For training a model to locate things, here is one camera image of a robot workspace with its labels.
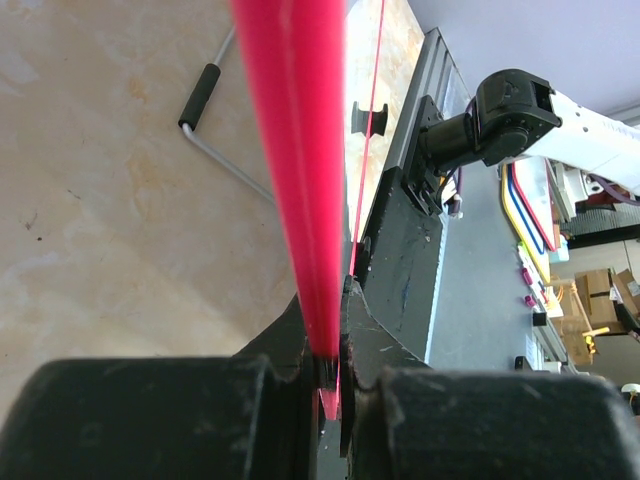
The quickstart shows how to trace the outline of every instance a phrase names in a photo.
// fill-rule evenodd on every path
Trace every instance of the pink tube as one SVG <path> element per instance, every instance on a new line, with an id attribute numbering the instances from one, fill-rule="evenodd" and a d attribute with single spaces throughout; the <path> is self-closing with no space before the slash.
<path id="1" fill-rule="evenodd" d="M 344 208 L 343 0 L 233 0 L 311 350 L 337 357 Z"/>

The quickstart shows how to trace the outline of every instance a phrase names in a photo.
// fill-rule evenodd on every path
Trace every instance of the black handle grip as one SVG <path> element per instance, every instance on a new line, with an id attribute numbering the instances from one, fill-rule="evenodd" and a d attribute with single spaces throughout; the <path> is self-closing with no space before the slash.
<path id="1" fill-rule="evenodd" d="M 178 125 L 182 128 L 185 123 L 191 127 L 191 130 L 195 130 L 198 126 L 198 121 L 202 116 L 204 107 L 206 107 L 209 97 L 213 93 L 213 89 L 218 83 L 220 78 L 220 67 L 213 63 L 207 63 L 202 70 L 202 74 L 196 83 L 191 96 L 187 101 L 187 104 L 180 115 Z"/>

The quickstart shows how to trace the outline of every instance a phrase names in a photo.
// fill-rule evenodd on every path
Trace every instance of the black cable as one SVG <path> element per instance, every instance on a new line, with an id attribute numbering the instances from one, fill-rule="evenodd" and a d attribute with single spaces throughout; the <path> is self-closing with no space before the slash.
<path id="1" fill-rule="evenodd" d="M 444 206 L 442 205 L 442 194 L 444 193 L 444 189 L 451 180 L 451 177 L 453 177 L 453 174 L 456 172 L 456 170 L 456 168 L 452 168 L 451 170 L 449 170 L 449 173 L 447 173 L 447 175 L 444 177 L 444 181 L 440 184 L 440 187 L 438 187 L 438 191 L 436 192 L 436 205 L 439 205 L 442 210 L 444 210 Z"/>

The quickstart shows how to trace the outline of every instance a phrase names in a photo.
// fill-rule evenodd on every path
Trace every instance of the marble surface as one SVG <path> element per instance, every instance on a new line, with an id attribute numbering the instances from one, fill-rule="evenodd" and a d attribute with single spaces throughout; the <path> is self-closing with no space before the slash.
<path id="1" fill-rule="evenodd" d="M 364 164 L 365 136 L 351 133 L 353 102 L 368 111 L 373 90 L 374 66 L 382 0 L 358 0 L 347 16 L 347 79 L 345 94 L 345 173 L 349 228 L 355 228 L 360 178 Z M 389 106 L 387 128 L 383 137 L 370 140 L 367 170 L 360 215 L 360 234 L 364 231 L 369 210 L 384 169 L 391 139 L 396 131 L 402 105 L 416 68 L 424 33 L 406 0 L 385 0 L 381 30 L 380 55 L 373 111 Z"/>
<path id="2" fill-rule="evenodd" d="M 42 363 L 232 354 L 295 287 L 275 208 L 177 118 L 223 1 L 0 0 L 0 419 Z M 269 186 L 239 52 L 198 133 Z"/>

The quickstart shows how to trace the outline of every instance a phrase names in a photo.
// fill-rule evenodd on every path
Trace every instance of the purple cable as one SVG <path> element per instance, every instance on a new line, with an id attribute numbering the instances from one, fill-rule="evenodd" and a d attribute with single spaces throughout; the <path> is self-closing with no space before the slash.
<path id="1" fill-rule="evenodd" d="M 622 203 L 626 203 L 627 205 L 633 205 L 634 207 L 640 207 L 640 201 L 633 200 L 633 199 L 631 199 L 629 197 L 625 197 L 623 194 L 621 194 L 616 189 L 614 189 L 611 185 L 609 185 L 609 182 L 607 182 L 604 178 L 599 177 L 597 175 L 591 175 L 591 178 L 593 178 L 596 182 L 598 182 L 600 184 L 600 186 L 604 189 L 604 191 L 607 192 L 609 195 L 611 195 L 616 200 L 618 200 L 618 201 L 620 201 Z"/>

